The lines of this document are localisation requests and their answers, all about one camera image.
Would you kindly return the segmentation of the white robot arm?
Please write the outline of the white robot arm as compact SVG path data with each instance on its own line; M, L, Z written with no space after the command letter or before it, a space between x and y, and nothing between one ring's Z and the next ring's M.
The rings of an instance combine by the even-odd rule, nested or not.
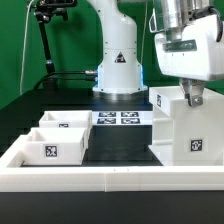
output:
M88 0L103 35L103 60L95 94L130 99L146 90L137 60L137 25L117 0ZM207 81L224 79L224 20L211 0L153 0L149 21L162 74L179 79L190 106L203 102Z

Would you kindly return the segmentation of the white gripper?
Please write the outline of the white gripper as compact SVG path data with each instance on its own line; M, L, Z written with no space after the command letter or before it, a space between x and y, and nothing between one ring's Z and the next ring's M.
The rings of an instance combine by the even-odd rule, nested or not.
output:
M186 26L180 41L167 41L164 33L155 35L161 73L181 77L179 85L191 107L203 104L204 81L224 79L224 35L217 42L217 33L217 16L211 15Z

